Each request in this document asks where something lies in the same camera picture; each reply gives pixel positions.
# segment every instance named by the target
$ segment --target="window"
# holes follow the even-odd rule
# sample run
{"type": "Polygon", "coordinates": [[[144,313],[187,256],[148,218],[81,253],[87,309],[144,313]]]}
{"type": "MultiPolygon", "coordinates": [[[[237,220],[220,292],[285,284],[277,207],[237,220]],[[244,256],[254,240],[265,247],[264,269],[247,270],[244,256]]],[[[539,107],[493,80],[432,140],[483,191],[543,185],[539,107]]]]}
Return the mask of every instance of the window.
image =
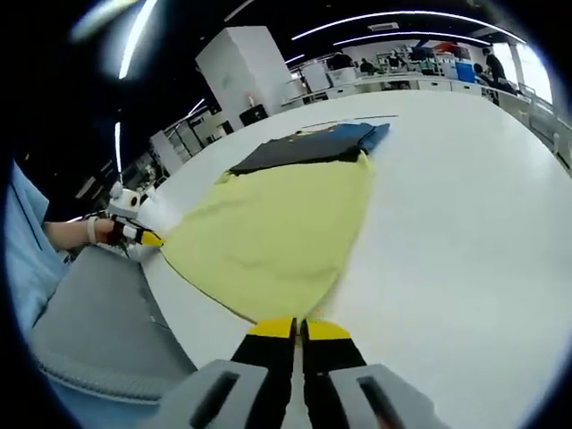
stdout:
{"type": "Polygon", "coordinates": [[[522,63],[525,85],[534,89],[538,97],[552,104],[551,82],[540,58],[529,45],[519,43],[517,51],[522,63]]]}
{"type": "MultiPolygon", "coordinates": [[[[499,58],[507,80],[518,82],[515,63],[508,43],[495,43],[492,46],[494,54],[499,58]]],[[[548,73],[538,55],[529,45],[517,44],[518,56],[522,64],[524,84],[534,89],[536,95],[548,103],[552,103],[551,83],[548,73]]]]}

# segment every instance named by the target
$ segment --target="white table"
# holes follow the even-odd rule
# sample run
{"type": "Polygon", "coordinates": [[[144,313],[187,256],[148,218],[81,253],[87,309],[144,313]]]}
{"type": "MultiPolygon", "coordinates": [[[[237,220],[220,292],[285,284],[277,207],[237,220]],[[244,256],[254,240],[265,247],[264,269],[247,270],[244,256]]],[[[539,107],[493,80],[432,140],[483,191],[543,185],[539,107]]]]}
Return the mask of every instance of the white table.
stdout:
{"type": "MultiPolygon", "coordinates": [[[[178,222],[260,143],[380,115],[397,117],[368,120],[391,130],[373,154],[366,219],[321,317],[348,329],[368,363],[385,364],[428,395],[451,427],[517,427],[570,347],[572,181],[494,104],[405,90],[272,116],[218,140],[166,181],[157,194],[177,215],[159,226],[178,222]]],[[[161,255],[143,266],[197,366],[229,358],[249,323],[187,284],[161,255]]]]}

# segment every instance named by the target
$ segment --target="light blue sleeve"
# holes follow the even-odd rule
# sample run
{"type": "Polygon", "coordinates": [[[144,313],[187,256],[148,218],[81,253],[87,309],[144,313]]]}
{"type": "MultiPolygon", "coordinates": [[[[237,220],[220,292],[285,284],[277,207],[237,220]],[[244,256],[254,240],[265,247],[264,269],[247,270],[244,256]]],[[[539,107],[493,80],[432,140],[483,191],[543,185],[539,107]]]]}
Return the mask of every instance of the light blue sleeve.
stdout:
{"type": "Polygon", "coordinates": [[[15,187],[16,192],[21,195],[21,202],[24,205],[24,210],[29,209],[29,213],[33,214],[41,225],[44,222],[44,216],[46,215],[49,201],[24,175],[16,163],[13,163],[12,184],[15,187]]]}
{"type": "Polygon", "coordinates": [[[4,202],[4,259],[14,311],[24,337],[68,267],[42,229],[48,200],[13,165],[4,202]]]}

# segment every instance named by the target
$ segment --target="blue container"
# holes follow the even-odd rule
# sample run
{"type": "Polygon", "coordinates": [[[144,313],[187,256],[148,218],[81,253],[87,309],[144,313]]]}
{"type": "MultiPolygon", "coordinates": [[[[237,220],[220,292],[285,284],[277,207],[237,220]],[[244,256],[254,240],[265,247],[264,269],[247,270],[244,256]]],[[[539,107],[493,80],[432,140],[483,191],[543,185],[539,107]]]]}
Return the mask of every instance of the blue container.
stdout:
{"type": "Polygon", "coordinates": [[[475,71],[471,63],[455,63],[458,79],[463,82],[475,83],[475,71]]]}

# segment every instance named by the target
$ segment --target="person's arm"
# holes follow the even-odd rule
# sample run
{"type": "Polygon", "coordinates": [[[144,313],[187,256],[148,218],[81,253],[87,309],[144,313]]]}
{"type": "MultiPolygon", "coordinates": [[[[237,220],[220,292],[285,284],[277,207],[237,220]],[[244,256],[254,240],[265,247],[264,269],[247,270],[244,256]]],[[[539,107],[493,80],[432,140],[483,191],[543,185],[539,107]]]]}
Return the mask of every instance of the person's arm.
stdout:
{"type": "MultiPolygon", "coordinates": [[[[111,219],[97,219],[94,223],[96,241],[107,242],[107,234],[114,229],[111,219]]],[[[44,232],[52,246],[58,250],[68,250],[89,243],[88,221],[81,222],[45,222],[44,232]]]]}

